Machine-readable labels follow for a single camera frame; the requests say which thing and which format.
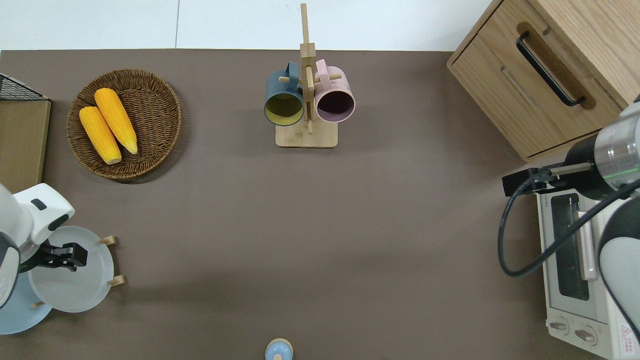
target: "yellow corn cob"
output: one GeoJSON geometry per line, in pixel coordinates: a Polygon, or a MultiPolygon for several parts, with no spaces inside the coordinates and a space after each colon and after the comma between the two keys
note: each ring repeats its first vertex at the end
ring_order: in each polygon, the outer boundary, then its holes
{"type": "Polygon", "coordinates": [[[122,160],[118,144],[98,108],[87,106],[80,109],[80,122],[86,134],[89,135],[93,147],[105,163],[111,165],[122,160]]]}
{"type": "Polygon", "coordinates": [[[112,89],[101,88],[95,92],[94,98],[100,108],[102,116],[104,116],[104,120],[107,120],[107,124],[116,136],[116,139],[118,139],[122,146],[126,147],[131,154],[137,154],[138,143],[136,133],[133,131],[129,116],[124,110],[118,94],[112,89]]]}

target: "woven tray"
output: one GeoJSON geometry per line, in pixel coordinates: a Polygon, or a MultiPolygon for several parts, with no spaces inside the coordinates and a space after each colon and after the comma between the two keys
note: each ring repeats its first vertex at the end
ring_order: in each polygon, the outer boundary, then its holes
{"type": "Polygon", "coordinates": [[[180,133],[182,112],[173,89],[164,80],[144,70],[114,70],[93,80],[77,95],[67,118],[67,140],[80,164],[109,179],[131,179],[158,166],[169,155],[180,133]],[[107,165],[93,148],[78,113],[96,106],[93,95],[111,88],[122,101],[138,139],[138,153],[132,155],[120,144],[122,161],[107,165]]]}

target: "pink mug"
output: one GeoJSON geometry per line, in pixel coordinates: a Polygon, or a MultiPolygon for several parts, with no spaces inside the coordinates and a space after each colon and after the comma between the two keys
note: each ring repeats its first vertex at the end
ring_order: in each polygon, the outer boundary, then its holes
{"type": "Polygon", "coordinates": [[[324,59],[318,60],[316,67],[316,77],[320,79],[320,83],[315,84],[316,114],[328,122],[347,120],[353,114],[356,103],[344,71],[335,66],[326,66],[324,59]],[[329,78],[336,74],[340,74],[341,78],[329,78]]]}

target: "wire basket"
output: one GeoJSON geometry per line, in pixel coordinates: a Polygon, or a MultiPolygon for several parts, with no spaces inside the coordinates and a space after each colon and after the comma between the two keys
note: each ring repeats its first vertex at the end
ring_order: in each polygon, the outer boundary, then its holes
{"type": "Polygon", "coordinates": [[[0,74],[0,100],[49,100],[27,85],[10,76],[0,74]]]}
{"type": "Polygon", "coordinates": [[[114,180],[146,174],[169,155],[180,133],[182,112],[175,92],[161,78],[138,69],[108,72],[80,91],[69,109],[67,140],[76,159],[90,172],[114,180]],[[96,106],[93,95],[100,88],[113,89],[122,101],[138,139],[138,153],[121,147],[122,161],[107,165],[94,149],[80,122],[85,106],[96,106]]]}

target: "mug rack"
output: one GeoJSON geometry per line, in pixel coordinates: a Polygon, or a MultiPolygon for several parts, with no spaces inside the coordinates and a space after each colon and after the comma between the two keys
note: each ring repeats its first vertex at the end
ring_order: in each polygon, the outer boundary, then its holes
{"type": "MultiPolygon", "coordinates": [[[[276,126],[276,144],[280,147],[316,147],[331,148],[338,145],[338,124],[320,119],[316,113],[314,91],[320,82],[315,78],[316,45],[309,42],[307,22],[307,4],[300,6],[302,12],[303,43],[300,44],[301,76],[298,80],[302,84],[302,95],[305,114],[301,121],[291,126],[276,126]]],[[[330,76],[331,80],[341,78],[340,74],[330,76]]],[[[280,81],[288,82],[289,78],[281,76],[280,81]]]]}

